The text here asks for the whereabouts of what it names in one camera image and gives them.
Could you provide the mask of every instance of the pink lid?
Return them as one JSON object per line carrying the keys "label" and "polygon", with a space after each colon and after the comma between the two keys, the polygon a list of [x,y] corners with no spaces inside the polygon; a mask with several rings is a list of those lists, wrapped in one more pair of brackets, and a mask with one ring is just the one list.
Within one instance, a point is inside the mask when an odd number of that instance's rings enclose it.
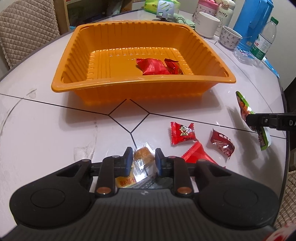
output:
{"label": "pink lid", "polygon": [[208,0],[199,0],[198,4],[201,4],[201,5],[205,6],[205,7],[208,7],[208,8],[214,9],[214,10],[218,10],[218,7],[219,7],[218,4],[212,3],[212,2],[210,2]]}

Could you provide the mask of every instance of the dark red candy wrapper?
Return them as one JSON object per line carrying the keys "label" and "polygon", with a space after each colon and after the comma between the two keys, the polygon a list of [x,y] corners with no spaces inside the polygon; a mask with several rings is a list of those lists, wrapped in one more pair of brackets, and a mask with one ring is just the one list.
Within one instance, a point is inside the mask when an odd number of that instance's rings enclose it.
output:
{"label": "dark red candy wrapper", "polygon": [[165,58],[165,64],[167,65],[168,70],[171,74],[183,74],[179,61]]}
{"label": "dark red candy wrapper", "polygon": [[231,157],[235,149],[232,141],[227,136],[215,131],[214,129],[211,137],[211,143],[216,145],[228,157]]}
{"label": "dark red candy wrapper", "polygon": [[188,163],[196,163],[199,159],[205,159],[217,164],[203,149],[202,144],[198,141],[182,156]]}
{"label": "dark red candy wrapper", "polygon": [[194,133],[194,126],[191,123],[188,127],[178,124],[176,122],[170,123],[172,131],[172,144],[176,145],[183,141],[194,140],[197,141]]}
{"label": "dark red candy wrapper", "polygon": [[137,58],[137,64],[143,75],[170,74],[163,62],[155,58]]}

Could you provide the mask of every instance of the blue thermos handle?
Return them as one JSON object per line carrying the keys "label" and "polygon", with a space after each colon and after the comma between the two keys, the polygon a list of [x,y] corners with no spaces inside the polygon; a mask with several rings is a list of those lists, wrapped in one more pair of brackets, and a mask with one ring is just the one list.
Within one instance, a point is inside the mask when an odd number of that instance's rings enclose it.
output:
{"label": "blue thermos handle", "polygon": [[257,26],[259,20],[263,16],[263,13],[266,12],[267,7],[268,7],[267,0],[260,0],[255,17],[250,22],[249,28],[255,28]]}

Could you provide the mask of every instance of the white thermos bottle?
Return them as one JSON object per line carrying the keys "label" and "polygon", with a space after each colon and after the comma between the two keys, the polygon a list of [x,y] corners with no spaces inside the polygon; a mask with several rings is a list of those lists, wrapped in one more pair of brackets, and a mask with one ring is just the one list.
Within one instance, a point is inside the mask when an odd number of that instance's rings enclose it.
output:
{"label": "white thermos bottle", "polygon": [[233,15],[233,9],[235,8],[235,2],[232,0],[223,0],[219,5],[216,13],[216,18],[220,20],[215,35],[220,36],[223,26],[228,26]]}

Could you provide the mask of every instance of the quilted chair cover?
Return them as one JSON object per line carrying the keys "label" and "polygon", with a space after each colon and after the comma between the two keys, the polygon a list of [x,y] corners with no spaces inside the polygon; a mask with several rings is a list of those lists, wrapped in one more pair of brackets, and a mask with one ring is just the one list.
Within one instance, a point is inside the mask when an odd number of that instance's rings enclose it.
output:
{"label": "quilted chair cover", "polygon": [[0,13],[0,43],[10,68],[57,36],[53,0],[19,0]]}
{"label": "quilted chair cover", "polygon": [[296,171],[288,173],[286,189],[275,228],[296,223]]}

